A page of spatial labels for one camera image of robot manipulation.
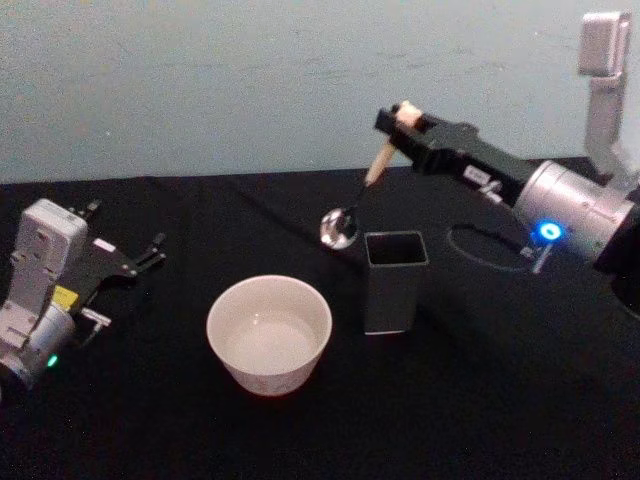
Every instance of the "black container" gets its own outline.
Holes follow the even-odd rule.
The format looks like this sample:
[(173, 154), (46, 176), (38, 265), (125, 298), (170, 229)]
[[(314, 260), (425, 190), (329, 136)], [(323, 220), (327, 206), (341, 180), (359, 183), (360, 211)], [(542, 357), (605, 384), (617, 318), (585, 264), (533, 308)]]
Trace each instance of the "black container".
[(422, 234), (369, 232), (364, 240), (369, 264), (365, 333), (410, 330), (416, 315), (418, 288), (429, 263)]

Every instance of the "wall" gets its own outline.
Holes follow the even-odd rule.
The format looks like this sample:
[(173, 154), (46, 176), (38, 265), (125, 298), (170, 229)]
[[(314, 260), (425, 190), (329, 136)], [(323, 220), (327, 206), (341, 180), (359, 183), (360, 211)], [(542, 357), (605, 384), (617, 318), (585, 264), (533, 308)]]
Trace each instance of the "wall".
[(365, 167), (405, 98), (523, 157), (580, 155), (580, 19), (631, 3), (5, 0), (0, 181)]

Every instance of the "yellow label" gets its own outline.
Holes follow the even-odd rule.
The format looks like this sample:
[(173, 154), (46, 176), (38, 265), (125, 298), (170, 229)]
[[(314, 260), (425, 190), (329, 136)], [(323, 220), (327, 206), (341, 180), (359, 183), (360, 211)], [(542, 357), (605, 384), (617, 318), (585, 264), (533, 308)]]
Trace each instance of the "yellow label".
[(77, 299), (78, 294), (76, 292), (67, 290), (66, 288), (59, 285), (56, 285), (56, 288), (53, 291), (53, 301), (67, 312), (71, 310), (71, 305), (73, 305), (73, 302), (75, 302)]

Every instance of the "black tablecloth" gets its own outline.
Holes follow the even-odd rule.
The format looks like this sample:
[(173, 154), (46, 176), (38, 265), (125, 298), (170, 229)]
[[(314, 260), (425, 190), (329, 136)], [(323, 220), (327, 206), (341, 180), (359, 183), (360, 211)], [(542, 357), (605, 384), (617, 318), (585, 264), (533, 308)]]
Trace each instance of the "black tablecloth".
[[(365, 337), (362, 242), (337, 253), (317, 239), (362, 175), (2, 187), (2, 292), (20, 213), (41, 197), (101, 198), (92, 233), (135, 255), (164, 231), (168, 260), (98, 297), (112, 327), (0, 412), (0, 478), (637, 477), (640, 323), (610, 279), (560, 252), (538, 276), (470, 262), (448, 227), (521, 239), (508, 212), (394, 169), (367, 193), (361, 223), (421, 230), (429, 277), (412, 332)], [(334, 318), (309, 382), (270, 400), (237, 386), (205, 335), (216, 297), (267, 273), (315, 286)]]

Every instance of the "blue led light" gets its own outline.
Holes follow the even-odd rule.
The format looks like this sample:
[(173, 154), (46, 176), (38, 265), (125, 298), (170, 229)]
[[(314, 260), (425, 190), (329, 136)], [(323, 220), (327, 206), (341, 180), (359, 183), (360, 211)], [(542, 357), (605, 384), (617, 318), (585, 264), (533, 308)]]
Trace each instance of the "blue led light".
[(545, 240), (553, 242), (562, 236), (562, 229), (555, 223), (545, 222), (538, 227), (540, 236)]

